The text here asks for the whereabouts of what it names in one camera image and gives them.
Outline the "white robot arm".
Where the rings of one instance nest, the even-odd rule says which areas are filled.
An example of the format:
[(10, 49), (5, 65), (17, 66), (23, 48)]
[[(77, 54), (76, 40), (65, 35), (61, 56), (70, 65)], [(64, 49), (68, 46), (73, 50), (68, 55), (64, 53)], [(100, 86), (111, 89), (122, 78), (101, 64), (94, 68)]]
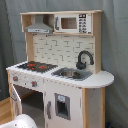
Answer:
[(0, 125), (0, 128), (37, 128), (37, 125), (30, 116), (21, 114), (14, 120)]

